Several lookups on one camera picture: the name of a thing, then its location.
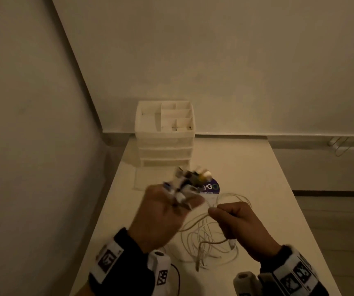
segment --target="table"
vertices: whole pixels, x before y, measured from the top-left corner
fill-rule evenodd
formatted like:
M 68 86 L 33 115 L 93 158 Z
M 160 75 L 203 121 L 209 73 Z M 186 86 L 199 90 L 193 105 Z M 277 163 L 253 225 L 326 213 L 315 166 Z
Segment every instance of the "table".
M 269 233 L 280 244 L 294 245 L 317 270 L 330 295 L 341 295 L 329 271 L 306 219 L 265 138 L 195 138 L 191 166 L 209 169 L 220 185 L 221 193 L 246 196 L 254 212 Z M 129 227 L 140 204 L 143 191 L 135 189 L 136 167 L 140 166 L 136 140 L 131 137 L 119 164 L 104 207 L 71 290 L 75 294 L 86 282 L 95 256 L 102 246 L 122 227 Z M 188 218 L 207 210 L 204 204 Z M 174 252 L 184 249 L 175 237 L 170 247 Z M 233 278 L 238 272 L 259 273 L 260 264 L 240 247 L 233 262 L 195 271 L 193 263 L 180 263 L 171 256 L 181 273 L 180 295 L 235 295 Z M 171 273 L 171 295 L 176 275 Z

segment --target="storage organizer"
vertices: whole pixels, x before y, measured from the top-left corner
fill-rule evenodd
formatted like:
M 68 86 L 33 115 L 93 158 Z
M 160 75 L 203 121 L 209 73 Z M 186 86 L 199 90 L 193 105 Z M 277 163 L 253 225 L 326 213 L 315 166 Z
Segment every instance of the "storage organizer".
M 195 137 L 189 101 L 139 101 L 134 129 L 142 166 L 189 165 Z

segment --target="round label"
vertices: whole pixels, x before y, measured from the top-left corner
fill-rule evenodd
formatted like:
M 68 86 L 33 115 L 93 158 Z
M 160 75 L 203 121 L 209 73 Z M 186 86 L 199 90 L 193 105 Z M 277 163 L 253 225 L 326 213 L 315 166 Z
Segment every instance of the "round label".
M 200 193 L 219 194 L 220 193 L 220 186 L 216 180 L 212 179 L 212 180 L 208 181 L 205 185 L 203 185 L 203 188 L 201 189 Z

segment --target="black sleeve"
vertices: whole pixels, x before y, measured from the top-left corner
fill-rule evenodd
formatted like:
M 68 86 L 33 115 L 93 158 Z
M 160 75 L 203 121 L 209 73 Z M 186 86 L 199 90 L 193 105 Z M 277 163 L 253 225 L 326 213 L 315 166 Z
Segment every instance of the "black sleeve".
M 283 245 L 281 250 L 278 252 L 276 256 L 273 258 L 261 262 L 261 269 L 260 269 L 260 275 L 258 276 L 259 280 L 262 283 L 263 286 L 263 295 L 289 295 L 291 291 L 287 291 L 287 289 L 284 286 L 284 283 L 281 282 L 282 280 L 278 280 L 274 275 L 273 272 L 284 265 L 286 261 L 288 260 L 289 257 L 291 257 L 293 254 L 292 249 L 289 246 Z M 315 274 L 315 271 L 312 270 L 311 265 L 306 261 L 306 259 L 298 253 L 297 255 L 299 259 L 301 260 L 301 264 L 309 270 L 309 272 L 312 273 L 313 276 L 317 277 Z M 291 276 L 294 276 L 296 279 L 298 276 L 296 274 L 292 274 L 294 271 L 291 271 Z M 262 274 L 272 274 L 274 278 L 274 282 L 263 282 L 261 280 L 261 275 Z M 310 296 L 329 296 L 328 291 L 325 289 L 325 287 L 321 284 L 320 281 L 315 285 L 314 289 L 311 291 L 308 291 Z
M 128 235 L 126 228 L 121 229 L 114 241 L 124 249 L 102 283 L 98 283 L 90 273 L 88 282 L 96 296 L 103 295 L 143 295 L 151 296 L 155 287 L 154 272 L 147 268 L 148 254 L 141 251 L 136 242 Z

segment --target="tiled floor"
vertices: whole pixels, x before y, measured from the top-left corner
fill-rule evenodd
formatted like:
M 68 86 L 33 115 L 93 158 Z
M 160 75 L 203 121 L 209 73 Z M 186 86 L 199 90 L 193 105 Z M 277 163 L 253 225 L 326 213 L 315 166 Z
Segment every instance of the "tiled floor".
M 297 197 L 343 296 L 354 296 L 354 197 Z

